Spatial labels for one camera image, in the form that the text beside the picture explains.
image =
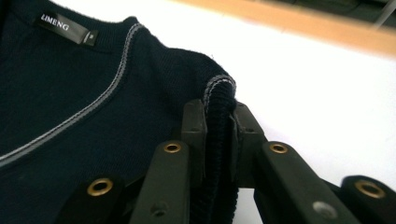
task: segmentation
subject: wooden strip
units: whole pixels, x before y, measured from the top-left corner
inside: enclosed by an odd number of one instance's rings
[[[308,35],[338,45],[396,56],[396,29],[278,2],[247,0],[174,0]]]

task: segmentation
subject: seam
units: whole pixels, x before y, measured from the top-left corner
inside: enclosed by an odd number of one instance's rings
[[[205,93],[204,93],[204,106],[205,112],[207,114],[207,109],[209,108],[210,97],[212,95],[212,91],[218,86],[220,83],[229,83],[233,87],[233,92],[236,90],[235,81],[232,77],[227,75],[218,75],[212,77],[206,85]]]
[[[120,80],[123,77],[125,72],[125,67],[127,63],[127,56],[129,52],[129,48],[131,46],[131,42],[134,39],[134,35],[136,32],[143,28],[144,26],[140,23],[134,24],[128,31],[128,34],[125,39],[123,52],[121,55],[120,65],[118,67],[117,73],[114,76],[113,80],[111,81],[110,85],[107,89],[102,92],[93,102],[89,105],[84,107],[83,109],[79,110],[76,114],[72,117],[64,120],[62,123],[57,125],[56,127],[52,128],[51,130],[43,133],[42,135],[38,136],[36,139],[32,140],[31,142],[25,144],[24,146],[18,147],[7,154],[0,156],[0,167],[5,166],[17,159],[21,158],[22,156],[32,152],[36,148],[42,146],[44,143],[48,142],[50,139],[55,137],[56,135],[62,133],[67,128],[74,125],[79,120],[83,119],[85,116],[90,114],[95,108],[101,105],[106,99],[114,92],[114,90],[119,86]]]

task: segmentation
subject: clothing label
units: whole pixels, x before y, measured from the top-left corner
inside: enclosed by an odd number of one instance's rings
[[[61,35],[77,44],[93,46],[99,32],[90,31],[74,21],[53,12],[44,12],[35,19],[35,24]]]

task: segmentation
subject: white surface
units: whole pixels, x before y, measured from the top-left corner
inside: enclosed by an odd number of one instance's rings
[[[293,146],[320,177],[368,175],[396,189],[396,58],[167,1],[54,2],[102,21],[136,16],[165,45],[209,55],[267,138]],[[235,224],[261,223],[251,194],[242,190]]]

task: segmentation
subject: fabric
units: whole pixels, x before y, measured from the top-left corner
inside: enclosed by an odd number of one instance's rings
[[[35,25],[45,11],[97,30],[93,47]],[[79,183],[131,180],[202,99],[206,178],[191,223],[232,223],[233,79],[203,54],[165,47],[136,18],[109,23],[43,0],[0,1],[0,223],[53,223]]]

